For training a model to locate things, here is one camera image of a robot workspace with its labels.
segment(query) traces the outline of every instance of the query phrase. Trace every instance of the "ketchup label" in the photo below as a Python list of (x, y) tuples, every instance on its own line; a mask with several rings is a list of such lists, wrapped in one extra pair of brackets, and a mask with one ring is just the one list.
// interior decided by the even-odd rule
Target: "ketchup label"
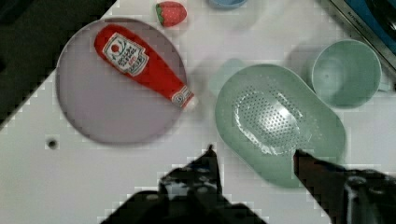
[(190, 97), (192, 97), (192, 91), (190, 91), (187, 86), (184, 86), (183, 88), (181, 88), (180, 91), (176, 92), (172, 96), (172, 103), (183, 107), (183, 105), (187, 102), (187, 100), (190, 99)]
[(143, 71), (149, 61), (145, 50), (125, 36), (115, 33), (106, 43), (103, 53), (122, 72), (135, 77)]

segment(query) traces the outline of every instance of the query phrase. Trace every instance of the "ketchup bottle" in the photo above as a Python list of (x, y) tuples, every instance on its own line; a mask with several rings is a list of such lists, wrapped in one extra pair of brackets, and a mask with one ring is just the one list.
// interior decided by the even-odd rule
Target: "ketchup bottle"
[(193, 109), (198, 99), (154, 49), (125, 27), (109, 24), (94, 43), (96, 52), (128, 78), (150, 88), (173, 104)]

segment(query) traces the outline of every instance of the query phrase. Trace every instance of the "white cap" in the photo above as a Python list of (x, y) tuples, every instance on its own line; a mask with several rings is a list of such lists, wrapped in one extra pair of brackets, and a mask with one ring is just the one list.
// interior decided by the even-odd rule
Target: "white cap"
[(194, 110), (194, 108), (198, 105), (198, 103), (199, 103), (198, 98), (195, 95), (192, 96), (192, 98), (184, 106), (184, 111), (190, 112), (190, 111)]

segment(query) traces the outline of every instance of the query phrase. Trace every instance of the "blue object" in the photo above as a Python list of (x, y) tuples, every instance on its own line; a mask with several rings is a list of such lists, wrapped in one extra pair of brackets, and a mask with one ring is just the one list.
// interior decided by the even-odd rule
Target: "blue object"
[(396, 54), (396, 0), (345, 0)]
[(215, 7), (236, 8), (241, 7), (247, 0), (209, 0)]

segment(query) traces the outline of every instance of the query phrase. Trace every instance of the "green colander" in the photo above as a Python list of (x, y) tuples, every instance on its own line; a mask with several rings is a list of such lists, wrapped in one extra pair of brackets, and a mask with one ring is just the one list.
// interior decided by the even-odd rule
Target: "green colander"
[(209, 89), (218, 96), (219, 135), (262, 178), (298, 187), (292, 167), (298, 148), (325, 161), (341, 160), (346, 147), (341, 120), (297, 75), (273, 64), (241, 67), (241, 61), (228, 61)]

